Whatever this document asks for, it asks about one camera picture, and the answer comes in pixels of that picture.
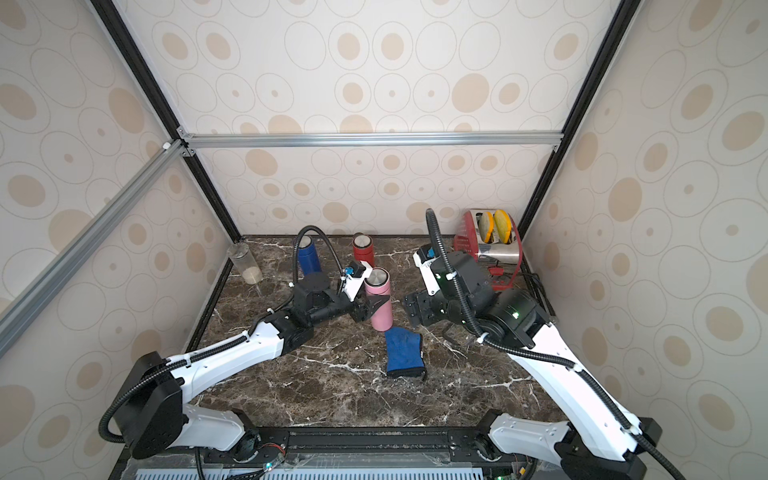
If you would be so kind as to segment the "pink thermos bottle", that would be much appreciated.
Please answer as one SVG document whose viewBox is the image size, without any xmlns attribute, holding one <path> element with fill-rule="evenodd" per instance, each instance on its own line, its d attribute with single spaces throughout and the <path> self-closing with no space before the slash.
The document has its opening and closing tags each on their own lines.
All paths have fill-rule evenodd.
<svg viewBox="0 0 768 480">
<path fill-rule="evenodd" d="M 386 332 L 393 327 L 394 322 L 390 274 L 387 270 L 376 267 L 364 285 L 367 299 L 373 307 L 371 325 L 378 332 Z"/>
</svg>

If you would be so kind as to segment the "blue cloth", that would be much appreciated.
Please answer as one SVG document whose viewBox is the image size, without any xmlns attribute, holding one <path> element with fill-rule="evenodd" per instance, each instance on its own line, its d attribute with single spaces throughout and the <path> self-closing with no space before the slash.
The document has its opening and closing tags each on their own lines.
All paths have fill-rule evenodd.
<svg viewBox="0 0 768 480">
<path fill-rule="evenodd" d="M 424 378 L 426 366 L 422 356 L 422 335 L 401 327 L 392 327 L 385 332 L 385 338 L 387 376 Z"/>
</svg>

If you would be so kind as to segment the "blue thermos bottle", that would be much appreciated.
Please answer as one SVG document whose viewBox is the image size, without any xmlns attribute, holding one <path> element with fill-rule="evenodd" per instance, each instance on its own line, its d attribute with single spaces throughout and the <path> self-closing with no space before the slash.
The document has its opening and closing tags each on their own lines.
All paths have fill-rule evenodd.
<svg viewBox="0 0 768 480">
<path fill-rule="evenodd" d="M 322 271 L 315 242 L 310 235 L 304 235 L 298 243 L 298 265 L 304 276 Z"/>
</svg>

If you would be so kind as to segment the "red thermos bottle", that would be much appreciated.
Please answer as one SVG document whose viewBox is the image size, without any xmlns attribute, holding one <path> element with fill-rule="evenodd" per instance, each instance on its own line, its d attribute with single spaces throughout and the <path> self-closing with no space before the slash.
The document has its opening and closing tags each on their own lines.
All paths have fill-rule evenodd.
<svg viewBox="0 0 768 480">
<path fill-rule="evenodd" d="M 375 266 L 373 239 L 364 233 L 356 233 L 352 240 L 353 256 L 362 263 L 366 262 L 371 267 Z"/>
</svg>

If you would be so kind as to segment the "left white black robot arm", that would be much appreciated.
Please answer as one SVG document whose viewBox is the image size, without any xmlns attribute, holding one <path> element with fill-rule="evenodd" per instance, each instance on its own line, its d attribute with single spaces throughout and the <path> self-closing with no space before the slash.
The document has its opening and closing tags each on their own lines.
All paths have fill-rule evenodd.
<svg viewBox="0 0 768 480">
<path fill-rule="evenodd" d="M 134 459 L 189 448 L 197 453 L 224 452 L 241 463 L 251 461 L 261 437 L 247 415 L 195 407 L 192 400 L 247 368 L 293 352 L 326 321 L 345 315 L 356 322 L 370 319 L 389 299 L 362 294 L 373 271 L 370 262 L 353 260 L 337 267 L 336 284 L 323 272 L 294 271 L 289 299 L 247 330 L 185 354 L 143 355 L 99 420 L 100 438 L 126 445 Z"/>
</svg>

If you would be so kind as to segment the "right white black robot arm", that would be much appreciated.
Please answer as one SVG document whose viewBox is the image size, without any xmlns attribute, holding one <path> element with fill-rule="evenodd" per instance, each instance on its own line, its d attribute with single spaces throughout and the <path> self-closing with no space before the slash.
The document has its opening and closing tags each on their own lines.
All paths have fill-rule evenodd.
<svg viewBox="0 0 768 480">
<path fill-rule="evenodd" d="M 491 413 L 479 454 L 522 454 L 558 466 L 569 479 L 642 479 L 650 455 L 672 478 L 682 472 L 658 449 L 662 429 L 630 413 L 576 358 L 546 308 L 527 291 L 497 292 L 489 273 L 462 251 L 448 251 L 435 212 L 425 212 L 430 242 L 414 255 L 425 288 L 403 299 L 414 326 L 449 321 L 477 343 L 521 365 L 566 415 L 541 422 Z"/>
</svg>

